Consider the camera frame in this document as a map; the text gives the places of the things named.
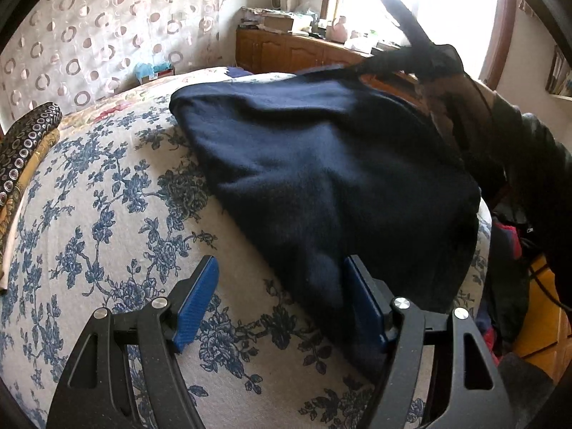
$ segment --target silver bolt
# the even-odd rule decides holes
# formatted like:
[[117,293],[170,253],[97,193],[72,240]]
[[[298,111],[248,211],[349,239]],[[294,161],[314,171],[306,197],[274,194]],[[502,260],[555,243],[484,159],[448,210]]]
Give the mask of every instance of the silver bolt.
[[454,314],[459,319],[467,319],[468,311],[464,308],[455,308]]
[[159,297],[151,302],[151,306],[156,309],[165,308],[167,306],[167,299],[165,297]]
[[103,319],[105,316],[107,316],[107,308],[97,308],[93,312],[93,317],[95,319]]
[[394,305],[399,309],[407,309],[411,306],[411,302],[404,297],[397,297],[394,300]]

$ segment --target bedsheet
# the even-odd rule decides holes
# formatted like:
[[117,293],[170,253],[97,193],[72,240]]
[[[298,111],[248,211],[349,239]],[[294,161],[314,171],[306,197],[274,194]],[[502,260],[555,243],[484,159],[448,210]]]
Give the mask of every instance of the bedsheet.
[[[90,314],[102,305],[140,308],[188,277],[203,255],[217,257],[220,281],[178,362],[206,427],[356,426],[373,386],[314,327],[211,195],[168,110],[183,84],[287,76],[228,80],[224,68],[197,71],[62,120],[61,140],[23,197],[0,300],[0,377],[38,427]],[[478,217],[473,263],[451,305],[475,314],[490,237],[483,202]],[[431,354],[426,347],[408,427],[420,423]],[[136,347],[129,360],[141,419],[153,427]]]

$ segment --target gloved hand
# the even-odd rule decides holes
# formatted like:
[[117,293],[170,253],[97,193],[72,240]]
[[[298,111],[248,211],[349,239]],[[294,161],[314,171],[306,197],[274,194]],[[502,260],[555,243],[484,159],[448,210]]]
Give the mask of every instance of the gloved hand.
[[467,74],[420,85],[425,107],[444,140],[454,149],[481,154],[490,150],[495,94]]

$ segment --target window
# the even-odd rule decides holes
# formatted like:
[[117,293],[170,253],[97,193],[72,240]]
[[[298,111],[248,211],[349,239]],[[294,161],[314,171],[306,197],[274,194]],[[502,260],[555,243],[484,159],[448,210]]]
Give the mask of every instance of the window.
[[[453,45],[467,73],[478,78],[487,55],[497,11],[497,0],[402,0],[437,43]],[[388,18],[379,0],[338,0],[336,16],[347,18],[349,30],[369,32],[397,44],[403,33]]]

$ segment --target yellow fabric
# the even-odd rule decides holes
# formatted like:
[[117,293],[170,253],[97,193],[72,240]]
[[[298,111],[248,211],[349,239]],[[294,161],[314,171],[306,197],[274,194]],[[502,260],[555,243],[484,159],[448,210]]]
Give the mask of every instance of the yellow fabric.
[[14,221],[14,215],[28,184],[32,180],[32,177],[38,169],[39,164],[44,160],[50,149],[58,143],[59,140],[59,130],[55,128],[42,138],[30,159],[28,164],[22,170],[18,182],[14,185],[14,190],[8,197],[8,200],[2,210],[0,211],[0,289],[2,285],[7,285],[7,279],[4,279],[4,250],[8,241],[8,235],[10,233],[10,227]]

